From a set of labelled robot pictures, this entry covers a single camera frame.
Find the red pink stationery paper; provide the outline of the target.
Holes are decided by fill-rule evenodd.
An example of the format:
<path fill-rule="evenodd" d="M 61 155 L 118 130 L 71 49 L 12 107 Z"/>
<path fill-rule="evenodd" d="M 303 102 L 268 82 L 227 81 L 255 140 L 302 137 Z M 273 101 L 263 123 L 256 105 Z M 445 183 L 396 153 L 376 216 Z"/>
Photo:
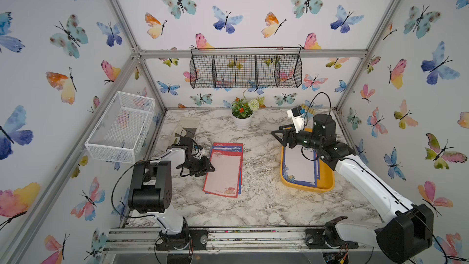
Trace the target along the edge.
<path fill-rule="evenodd" d="M 243 143 L 214 143 L 214 146 L 221 146 L 221 147 L 243 147 Z"/>
<path fill-rule="evenodd" d="M 240 153 L 216 150 L 210 156 L 210 161 L 216 171 L 206 175 L 204 193 L 237 198 Z"/>

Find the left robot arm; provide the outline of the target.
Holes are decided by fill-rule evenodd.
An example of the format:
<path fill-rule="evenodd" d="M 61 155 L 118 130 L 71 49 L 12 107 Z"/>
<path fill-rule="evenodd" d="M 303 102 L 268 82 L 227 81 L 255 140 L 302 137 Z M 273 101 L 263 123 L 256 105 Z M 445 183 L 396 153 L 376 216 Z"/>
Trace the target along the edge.
<path fill-rule="evenodd" d="M 128 218 L 149 218 L 160 228 L 156 249 L 194 249 L 194 239 L 187 220 L 172 205 L 172 168 L 188 170 L 191 177 L 214 172 L 206 156 L 196 158 L 189 146 L 170 147 L 157 158 L 137 162 L 128 193 Z"/>

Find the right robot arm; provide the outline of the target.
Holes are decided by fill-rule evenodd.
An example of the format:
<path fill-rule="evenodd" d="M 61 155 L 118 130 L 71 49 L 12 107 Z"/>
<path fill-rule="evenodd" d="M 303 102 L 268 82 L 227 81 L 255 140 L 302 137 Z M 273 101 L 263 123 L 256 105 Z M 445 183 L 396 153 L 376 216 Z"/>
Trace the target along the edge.
<path fill-rule="evenodd" d="M 336 123 L 329 114 L 317 114 L 310 132 L 295 110 L 288 111 L 293 123 L 271 134 L 283 147 L 313 149 L 325 163 L 350 182 L 373 205 L 381 224 L 354 221 L 340 216 L 324 225 L 322 235 L 307 235 L 314 249 L 349 243 L 377 248 L 396 264 L 403 264 L 434 243 L 434 213 L 425 204 L 416 205 L 379 178 L 347 144 L 336 135 Z"/>

